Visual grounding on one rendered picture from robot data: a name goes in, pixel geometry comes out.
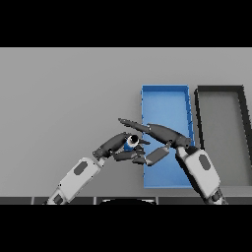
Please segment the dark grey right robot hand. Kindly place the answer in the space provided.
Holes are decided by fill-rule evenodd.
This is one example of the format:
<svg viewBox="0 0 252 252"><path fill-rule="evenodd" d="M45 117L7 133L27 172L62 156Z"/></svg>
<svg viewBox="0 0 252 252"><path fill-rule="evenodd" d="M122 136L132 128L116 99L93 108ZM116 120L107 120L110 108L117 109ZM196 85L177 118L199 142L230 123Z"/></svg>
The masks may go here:
<svg viewBox="0 0 252 252"><path fill-rule="evenodd" d="M178 147L183 147L184 149L188 149L191 146L190 138L187 138L181 133L165 126L151 123L145 126L122 118L119 118L119 122L126 127L131 127L137 131L146 133L158 142L163 143L163 147L155 149L146 157L135 157L133 159L133 163L152 166L161 159L165 158L169 154L170 148L177 149Z"/></svg>

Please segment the dark grey bin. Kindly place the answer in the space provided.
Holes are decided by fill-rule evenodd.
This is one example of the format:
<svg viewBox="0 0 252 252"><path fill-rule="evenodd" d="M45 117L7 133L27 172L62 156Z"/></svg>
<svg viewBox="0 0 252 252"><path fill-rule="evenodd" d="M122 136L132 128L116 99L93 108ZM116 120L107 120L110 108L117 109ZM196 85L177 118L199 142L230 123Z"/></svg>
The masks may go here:
<svg viewBox="0 0 252 252"><path fill-rule="evenodd" d="M200 145L221 185L252 187L252 128L244 87L198 86L194 95Z"/></svg>

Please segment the blue bin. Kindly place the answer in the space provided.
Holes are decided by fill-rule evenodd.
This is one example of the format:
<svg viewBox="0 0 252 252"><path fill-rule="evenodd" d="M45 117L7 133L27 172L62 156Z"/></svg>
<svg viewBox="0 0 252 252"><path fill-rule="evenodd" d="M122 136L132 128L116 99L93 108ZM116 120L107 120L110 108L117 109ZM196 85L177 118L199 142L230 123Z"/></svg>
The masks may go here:
<svg viewBox="0 0 252 252"><path fill-rule="evenodd" d="M187 85L142 85L142 123L159 124L191 139L194 146L191 99ZM175 149L153 166L144 165L144 187L148 189L191 188L175 159Z"/></svg>

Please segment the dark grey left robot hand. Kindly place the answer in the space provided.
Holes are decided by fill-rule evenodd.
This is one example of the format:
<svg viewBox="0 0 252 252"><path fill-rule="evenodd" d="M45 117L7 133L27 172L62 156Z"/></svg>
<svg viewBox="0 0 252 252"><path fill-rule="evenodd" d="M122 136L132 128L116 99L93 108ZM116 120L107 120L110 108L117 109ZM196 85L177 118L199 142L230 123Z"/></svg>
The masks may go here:
<svg viewBox="0 0 252 252"><path fill-rule="evenodd" d="M144 141L139 137L139 144L132 151L126 152L124 150L124 144L126 140L133 134L120 133L107 140L96 151L93 152L93 156L97 160L100 166L103 166L107 158L113 157L116 161L130 159L133 163L144 164L146 159L144 158L144 148L142 144L149 145L150 142Z"/></svg>

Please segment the blue pipe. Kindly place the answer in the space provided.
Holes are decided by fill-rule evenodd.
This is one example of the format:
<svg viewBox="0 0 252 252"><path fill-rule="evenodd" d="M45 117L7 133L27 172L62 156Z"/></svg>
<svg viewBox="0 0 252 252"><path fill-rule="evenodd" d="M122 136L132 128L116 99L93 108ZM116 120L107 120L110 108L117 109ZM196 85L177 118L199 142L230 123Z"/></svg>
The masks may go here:
<svg viewBox="0 0 252 252"><path fill-rule="evenodd" d="M139 138L137 135L131 135L124 144L124 150L126 152L132 151L139 144Z"/></svg>

